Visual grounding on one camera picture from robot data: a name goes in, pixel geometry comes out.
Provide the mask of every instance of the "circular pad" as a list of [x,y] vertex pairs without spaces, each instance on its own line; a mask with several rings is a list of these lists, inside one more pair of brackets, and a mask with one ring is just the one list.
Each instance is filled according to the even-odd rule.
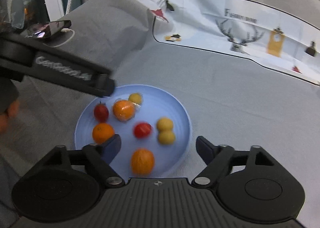
[[282,187],[276,181],[265,178],[250,180],[244,188],[249,196],[260,200],[272,200],[282,193]]
[[20,180],[12,202],[21,215],[38,222],[61,222],[89,210],[100,188],[89,175],[76,170],[49,168]]

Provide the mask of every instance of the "antlers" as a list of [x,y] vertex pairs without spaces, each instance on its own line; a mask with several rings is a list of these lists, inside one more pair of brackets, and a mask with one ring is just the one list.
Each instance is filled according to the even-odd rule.
[[[228,32],[226,32],[225,29],[223,28],[223,25],[224,25],[224,23],[225,23],[227,20],[228,20],[228,19],[224,20],[222,23],[218,23],[218,21],[216,20],[216,24],[217,24],[219,30],[221,31],[221,33],[229,38],[228,41],[234,42],[234,37],[233,37],[233,35],[231,34],[231,29],[232,29],[232,28],[229,28],[229,29],[228,29]],[[256,28],[255,28],[254,26],[253,26],[253,28],[254,28],[254,36],[252,36],[252,37],[250,38],[250,33],[248,32],[248,33],[247,33],[247,38],[244,39],[244,40],[242,40],[242,41],[239,43],[239,45],[246,46],[247,43],[256,42],[256,41],[258,41],[259,39],[261,39],[261,38],[263,37],[264,32],[262,32],[262,33],[259,35],[259,33],[258,33],[258,31],[256,30]]]
[[240,42],[240,45],[246,46],[247,43],[256,42],[256,41],[258,41],[259,39],[261,39],[261,38],[263,37],[264,32],[262,32],[262,33],[260,34],[260,36],[259,36],[259,33],[258,33],[258,31],[256,30],[256,28],[255,28],[254,26],[253,26],[253,28],[254,28],[254,36],[253,36],[252,38],[250,38],[250,33],[248,32],[248,33],[247,33],[247,38],[246,38],[245,40],[242,40],[242,41]]
[[234,38],[233,35],[231,34],[231,28],[228,29],[228,32],[225,31],[225,29],[223,28],[223,24],[227,21],[228,19],[224,20],[222,23],[218,23],[218,21],[216,20],[216,24],[219,28],[219,30],[221,31],[221,33],[225,36],[227,36],[229,39],[228,41],[233,42]]

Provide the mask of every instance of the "gray tablecloth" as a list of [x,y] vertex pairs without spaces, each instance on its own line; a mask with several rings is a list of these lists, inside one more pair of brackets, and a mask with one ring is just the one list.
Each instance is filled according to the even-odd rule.
[[[205,167],[195,150],[198,135],[240,150],[259,144],[303,185],[298,219],[318,228],[318,86],[249,60],[157,43],[153,16],[135,0],[89,0],[65,19],[76,35],[62,49],[112,68],[118,86],[157,86],[185,106],[193,145],[172,177],[192,179]],[[93,97],[31,78],[17,86],[21,112],[0,137],[0,150],[23,174],[53,146],[73,148],[76,121]]]

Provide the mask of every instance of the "blue plate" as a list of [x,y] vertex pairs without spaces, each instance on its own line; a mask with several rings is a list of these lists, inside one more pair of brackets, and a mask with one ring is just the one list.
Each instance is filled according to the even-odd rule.
[[[125,123],[120,122],[114,117],[112,106],[117,99],[127,100],[132,93],[142,94],[143,103],[134,118]],[[121,137],[121,150],[110,166],[124,180],[127,181],[130,177],[135,177],[131,172],[130,160],[133,152],[138,148],[146,148],[152,151],[155,156],[155,166],[148,177],[163,178],[177,169],[189,150],[192,126],[187,111],[174,96],[153,86],[126,85],[117,87],[111,97],[94,99],[84,109],[76,125],[75,147],[77,150],[87,144],[94,143],[92,129],[98,122],[93,116],[93,109],[100,101],[105,103],[109,109],[107,123]],[[157,141],[156,122],[161,117],[168,117],[173,121],[176,141],[172,145],[161,145]],[[137,139],[133,135],[133,128],[138,122],[142,121],[151,124],[153,131],[149,137]]]

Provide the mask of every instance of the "finger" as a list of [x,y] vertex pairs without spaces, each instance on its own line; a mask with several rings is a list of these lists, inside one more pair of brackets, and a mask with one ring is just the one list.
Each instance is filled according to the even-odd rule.
[[9,117],[7,114],[0,114],[0,133],[6,131],[8,127]]
[[7,114],[9,116],[9,118],[13,118],[16,117],[19,111],[19,105],[20,102],[18,100],[15,100],[14,102],[12,102],[8,109],[7,109]]

